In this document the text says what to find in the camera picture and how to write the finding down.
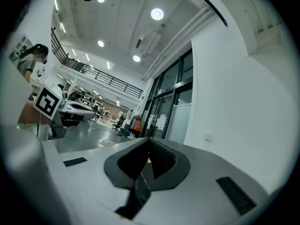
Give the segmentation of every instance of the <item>door frame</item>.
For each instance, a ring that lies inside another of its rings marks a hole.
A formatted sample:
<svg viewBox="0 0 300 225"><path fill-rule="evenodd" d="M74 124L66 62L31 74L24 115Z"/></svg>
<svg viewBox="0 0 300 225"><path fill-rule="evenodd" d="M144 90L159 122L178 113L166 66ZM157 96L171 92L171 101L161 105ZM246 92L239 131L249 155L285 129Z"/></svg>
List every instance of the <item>door frame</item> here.
<svg viewBox="0 0 300 225"><path fill-rule="evenodd" d="M150 125L150 129L148 131L148 134L147 136L150 137L153 135L153 131L154 131L154 127L156 125L156 122L157 122L157 119L158 119L158 114L160 112L160 109L161 109L161 106L163 104L163 99L166 99L166 98L170 98L171 97L171 106L169 108L169 111L168 111L168 114L167 114L167 119L165 121L165 127L164 127L164 130L163 130L163 133L162 133L162 136L161 138L165 138L165 135L166 135L166 132L167 132L167 129L168 129L168 126L169 126L169 123L170 123L170 115L171 115L171 112L172 112L172 107L173 107L173 104L174 104L174 99L175 99L175 90L173 90L172 93L169 93L169 94L166 94L166 95L163 95L155 100L158 100L159 101L159 105L156 107L156 110L155 110L155 118L152 120L152 123Z"/></svg>

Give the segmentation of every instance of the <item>black slot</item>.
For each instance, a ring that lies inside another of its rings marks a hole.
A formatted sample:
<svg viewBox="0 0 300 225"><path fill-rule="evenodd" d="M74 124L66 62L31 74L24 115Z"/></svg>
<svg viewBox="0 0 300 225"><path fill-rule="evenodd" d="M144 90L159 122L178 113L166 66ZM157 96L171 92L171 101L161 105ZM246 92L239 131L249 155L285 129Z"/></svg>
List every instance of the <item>black slot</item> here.
<svg viewBox="0 0 300 225"><path fill-rule="evenodd" d="M150 196L151 190L147 186L144 177L140 174L135 181L135 187L130 190L126 205L119 207L116 213L128 219L133 219L149 200Z"/></svg>
<svg viewBox="0 0 300 225"><path fill-rule="evenodd" d="M64 161L64 164L65 164L66 167L69 167L69 166L73 166L73 165L83 163L83 162L86 162L86 161L87 160L84 157L80 157L80 158Z"/></svg>
<svg viewBox="0 0 300 225"><path fill-rule="evenodd" d="M163 175L174 167L177 157L170 149L151 141L149 158L152 162L154 179Z"/></svg>
<svg viewBox="0 0 300 225"><path fill-rule="evenodd" d="M139 40L137 41L136 48L139 48L140 44L141 44L141 40L139 39Z"/></svg>
<svg viewBox="0 0 300 225"><path fill-rule="evenodd" d="M216 181L240 215L256 207L256 203L230 177L223 177Z"/></svg>

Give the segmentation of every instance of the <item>black panel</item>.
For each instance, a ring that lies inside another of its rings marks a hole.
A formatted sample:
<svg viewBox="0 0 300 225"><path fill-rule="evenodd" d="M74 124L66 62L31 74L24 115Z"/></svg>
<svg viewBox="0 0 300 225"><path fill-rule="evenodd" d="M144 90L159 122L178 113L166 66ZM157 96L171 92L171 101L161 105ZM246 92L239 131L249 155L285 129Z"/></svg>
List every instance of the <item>black panel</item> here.
<svg viewBox="0 0 300 225"><path fill-rule="evenodd" d="M230 177L223 177L216 181L240 215L256 207L256 203Z"/></svg>
<svg viewBox="0 0 300 225"><path fill-rule="evenodd" d="M139 48L140 44L141 44L141 40L139 39L139 40L137 41L136 48Z"/></svg>
<svg viewBox="0 0 300 225"><path fill-rule="evenodd" d="M73 166L73 165L83 163L83 162L86 162L86 161L87 160L84 157L80 157L80 158L64 161L64 164L65 164L66 167L69 167L69 166Z"/></svg>
<svg viewBox="0 0 300 225"><path fill-rule="evenodd" d="M154 179L169 171L176 162L173 152L151 141L149 157L152 162Z"/></svg>

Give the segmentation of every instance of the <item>air vent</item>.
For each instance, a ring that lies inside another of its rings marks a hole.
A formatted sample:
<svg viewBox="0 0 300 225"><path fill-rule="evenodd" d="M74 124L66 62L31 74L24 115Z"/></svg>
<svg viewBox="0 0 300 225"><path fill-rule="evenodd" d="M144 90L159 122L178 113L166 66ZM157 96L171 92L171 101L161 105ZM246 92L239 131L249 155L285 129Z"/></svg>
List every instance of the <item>air vent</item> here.
<svg viewBox="0 0 300 225"><path fill-rule="evenodd" d="M143 53L143 56L146 54L151 54L160 39L160 34L157 34L151 28L147 27L140 35L139 40L136 44L136 48L138 48Z"/></svg>

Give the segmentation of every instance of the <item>gray floor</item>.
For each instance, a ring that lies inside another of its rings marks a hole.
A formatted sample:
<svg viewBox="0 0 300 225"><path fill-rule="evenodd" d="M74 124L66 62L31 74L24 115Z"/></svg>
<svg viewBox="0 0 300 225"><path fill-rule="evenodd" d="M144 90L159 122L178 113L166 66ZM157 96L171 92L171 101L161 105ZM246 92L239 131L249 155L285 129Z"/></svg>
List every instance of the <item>gray floor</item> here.
<svg viewBox="0 0 300 225"><path fill-rule="evenodd" d="M36 134L37 125L33 124L27 130ZM127 141L127 137L117 136L116 132L118 131L95 122L84 122L76 127L69 127L64 138L51 140L51 142L55 144L58 153L64 153L102 147L99 142L104 139L115 143Z"/></svg>

